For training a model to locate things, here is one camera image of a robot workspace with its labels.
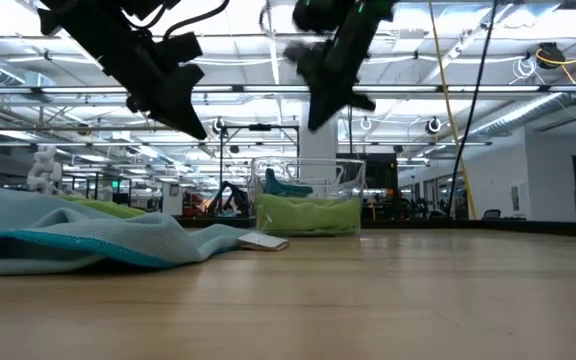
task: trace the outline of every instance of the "wooden surface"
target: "wooden surface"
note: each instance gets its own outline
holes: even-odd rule
[[[0,359],[576,360],[576,238],[368,231],[159,273],[0,278]]]

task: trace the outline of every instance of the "white card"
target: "white card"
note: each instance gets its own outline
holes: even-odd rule
[[[281,250],[284,247],[288,246],[288,240],[265,235],[258,232],[248,233],[244,236],[241,236],[239,240],[256,247],[276,249],[276,250]]]

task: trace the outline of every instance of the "teal fabric edge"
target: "teal fabric edge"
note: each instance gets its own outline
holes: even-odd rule
[[[0,232],[0,240],[4,238],[16,239],[65,250],[87,251],[93,254],[105,255],[115,260],[144,267],[168,269],[181,265],[162,260],[154,256],[140,254],[136,251],[114,244],[109,244],[105,241],[95,238],[68,236],[27,230]]]

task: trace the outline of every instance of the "clear plastic bin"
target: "clear plastic bin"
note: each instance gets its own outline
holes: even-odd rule
[[[361,229],[361,160],[254,159],[248,191],[256,228],[272,235],[350,235]]]

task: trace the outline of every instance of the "yellow cable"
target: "yellow cable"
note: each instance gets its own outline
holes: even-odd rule
[[[566,68],[566,65],[562,65],[561,68],[564,69],[564,72],[566,73],[566,76],[568,76],[568,79],[570,79],[570,82],[576,85],[575,78],[572,77],[572,74],[570,74],[570,71],[568,71],[568,68]]]
[[[553,65],[571,65],[571,64],[576,64],[576,59],[575,60],[570,60],[570,61],[554,61],[554,60],[549,60],[546,59],[545,57],[541,56],[540,54],[543,52],[542,49],[537,50],[537,52],[535,53],[535,56],[537,57],[537,59],[546,62],[548,64],[553,64]]]
[[[573,78],[572,75],[570,75],[570,71],[568,71],[566,65],[562,65],[561,68],[564,69],[564,72],[566,73],[566,76],[568,76],[568,79],[570,79],[570,82],[576,85],[575,78]]]
[[[444,91],[444,99],[446,100],[446,109],[448,111],[448,120],[450,120],[450,129],[452,130],[452,137],[455,144],[459,144],[459,134],[457,133],[457,125],[450,109],[450,99],[448,98],[448,85],[446,84],[446,72],[444,70],[443,60],[441,59],[441,49],[439,47],[439,34],[437,33],[437,25],[435,24],[435,14],[432,9],[432,0],[428,0],[428,7],[430,8],[430,20],[432,21],[432,32],[435,38],[435,50],[437,52],[437,60],[439,62],[439,73],[441,74],[441,84]],[[475,202],[472,199],[472,191],[470,191],[470,179],[468,178],[468,170],[466,170],[466,163],[463,156],[459,159],[461,166],[461,173],[464,176],[464,183],[466,184],[466,195],[468,197],[468,206],[472,209],[472,218],[477,219],[477,209],[475,209]]]

